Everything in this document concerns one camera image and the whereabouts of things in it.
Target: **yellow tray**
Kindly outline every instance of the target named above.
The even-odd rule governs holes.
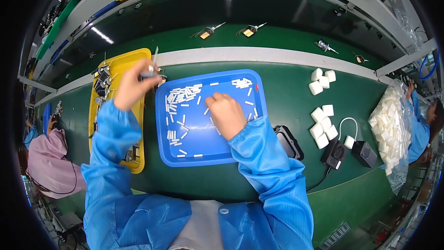
[[[119,56],[115,56],[113,58],[109,58],[105,60],[105,63],[107,65],[110,65],[110,73],[111,77],[113,77],[115,74],[117,74],[113,80],[111,81],[111,85],[109,89],[118,89],[120,84],[120,79],[122,78],[122,74],[125,70],[128,68],[131,68],[139,59],[141,58],[148,58],[151,59],[151,51],[147,48],[141,48],[139,50],[130,51],[128,53],[121,54]],[[94,83],[96,82],[97,78],[94,78],[94,81],[92,82],[92,91],[91,91],[91,99],[89,102],[89,118],[88,118],[88,135],[90,136],[94,132],[94,126],[93,121],[96,118],[96,111],[97,111],[97,104],[94,101],[96,97],[99,95],[94,90]],[[110,92],[108,94],[107,99],[111,99],[111,96],[115,96],[115,92]],[[136,162],[125,162],[121,161],[120,164],[126,165],[128,168],[130,168],[131,173],[138,174],[140,173],[144,166],[145,166],[145,154],[143,150],[143,109],[145,107],[145,98],[142,97],[132,108],[137,122],[139,122],[140,128],[142,130],[142,138],[139,142],[139,154],[140,158],[136,159]],[[89,139],[89,150],[91,152],[91,141],[92,139]]]

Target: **worker's right hand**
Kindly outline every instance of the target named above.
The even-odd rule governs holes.
[[[241,105],[227,94],[215,92],[205,99],[214,125],[228,141],[233,139],[247,125]]]
[[[139,81],[140,73],[147,71],[149,66],[153,66],[150,59],[140,59],[132,68],[123,73],[119,89],[114,98],[116,108],[129,111],[141,97],[145,96],[146,92],[162,81],[160,75]]]
[[[410,99],[410,95],[412,94],[412,92],[415,90],[415,84],[413,82],[413,80],[409,79],[408,80],[408,87],[407,87],[407,95],[405,96],[407,99]]]

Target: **worker's left hand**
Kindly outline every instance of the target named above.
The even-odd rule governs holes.
[[[162,81],[162,77],[159,75],[139,81],[140,73],[148,71],[149,66],[153,66],[150,59],[140,59],[132,68],[123,73],[114,98],[116,108],[129,111],[146,92]]]

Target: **black cable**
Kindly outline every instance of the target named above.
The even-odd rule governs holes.
[[[324,176],[322,177],[322,179],[320,181],[318,181],[314,186],[310,186],[309,188],[307,188],[306,192],[312,190],[313,188],[317,187],[318,185],[321,184],[321,182],[323,182],[325,180],[325,178],[327,177],[327,175],[330,173],[330,170],[332,168],[330,166],[328,166],[328,168],[325,170]]]
[[[62,137],[63,137],[63,143],[65,144],[66,150],[68,150],[68,145],[66,144],[66,137],[65,137],[65,134],[63,133],[63,131],[62,131]],[[58,195],[66,195],[66,194],[70,194],[70,193],[74,192],[75,188],[77,187],[77,174],[76,174],[76,172],[75,172],[74,164],[72,163],[72,160],[69,160],[69,161],[71,162],[72,170],[74,171],[74,176],[75,176],[75,184],[74,184],[74,188],[73,188],[70,192],[66,192],[66,193],[58,193],[58,192],[54,192],[54,191],[52,191],[52,190],[50,190],[50,189],[48,189],[48,188],[42,186],[41,184],[39,184],[39,183],[38,183],[33,177],[31,177],[31,175],[29,175],[29,174],[26,174],[26,175],[27,175],[27,177],[29,177],[29,178],[31,179],[31,181],[33,181],[34,183],[36,183],[38,186],[43,187],[44,189],[48,190],[48,192],[52,192],[52,193],[54,193],[54,194],[58,194]]]

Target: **clear plastic bag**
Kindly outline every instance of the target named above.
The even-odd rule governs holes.
[[[412,112],[408,107],[407,86],[399,80],[387,87],[369,118],[384,170],[397,195],[408,172],[408,146],[411,142]]]

